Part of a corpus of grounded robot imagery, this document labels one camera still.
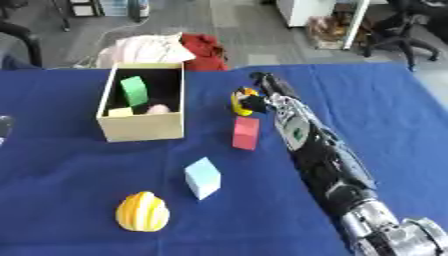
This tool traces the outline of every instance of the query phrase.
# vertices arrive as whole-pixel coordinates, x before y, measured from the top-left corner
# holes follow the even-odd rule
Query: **office chair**
[[[446,16],[448,0],[388,0],[397,14],[380,21],[373,26],[373,32],[367,38],[364,57],[370,57],[375,48],[396,45],[406,55],[409,70],[415,69],[415,56],[412,47],[426,49],[431,52],[430,61],[437,61],[440,51],[432,45],[411,37],[411,30],[420,15],[430,17]]]
[[[42,53],[37,35],[25,27],[4,21],[0,21],[0,33],[5,33],[22,40],[28,50],[30,63],[33,66],[42,67]]]
[[[62,9],[57,0],[50,0],[53,7],[56,9],[57,14],[62,20],[62,29],[66,32],[70,31],[70,22],[68,20],[67,13]],[[7,8],[18,9],[28,5],[27,0],[21,0],[14,2],[13,0],[0,0],[1,15],[4,19],[9,18],[9,12]]]

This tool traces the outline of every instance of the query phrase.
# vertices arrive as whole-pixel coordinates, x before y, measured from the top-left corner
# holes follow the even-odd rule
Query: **open wooden box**
[[[120,81],[140,76],[149,104],[133,108],[131,116],[108,116],[111,108],[127,107]],[[164,104],[170,113],[147,114],[150,106]],[[96,118],[109,142],[177,139],[184,136],[184,68],[182,63],[116,64],[101,97]]]

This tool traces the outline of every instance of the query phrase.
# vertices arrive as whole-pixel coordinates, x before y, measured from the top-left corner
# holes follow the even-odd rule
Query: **yellow shell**
[[[232,109],[233,112],[235,112],[236,114],[240,115],[240,116],[250,116],[252,115],[253,111],[249,110],[249,109],[244,109],[240,102],[238,101],[237,92],[232,93],[232,95],[230,96],[230,101],[232,102]],[[242,92],[244,95],[255,95],[258,96],[258,92],[255,91],[252,88],[244,88],[244,92]]]
[[[149,191],[128,196],[116,211],[118,224],[130,231],[159,231],[169,218],[165,202]]]

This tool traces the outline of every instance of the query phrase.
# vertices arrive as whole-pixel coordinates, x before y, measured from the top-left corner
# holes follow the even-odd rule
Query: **blue cube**
[[[199,200],[221,187],[221,173],[207,157],[188,166],[185,170],[185,179]]]

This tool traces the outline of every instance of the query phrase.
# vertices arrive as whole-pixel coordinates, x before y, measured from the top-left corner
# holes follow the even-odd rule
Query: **green cube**
[[[121,80],[121,87],[131,107],[148,102],[145,82],[139,76]]]

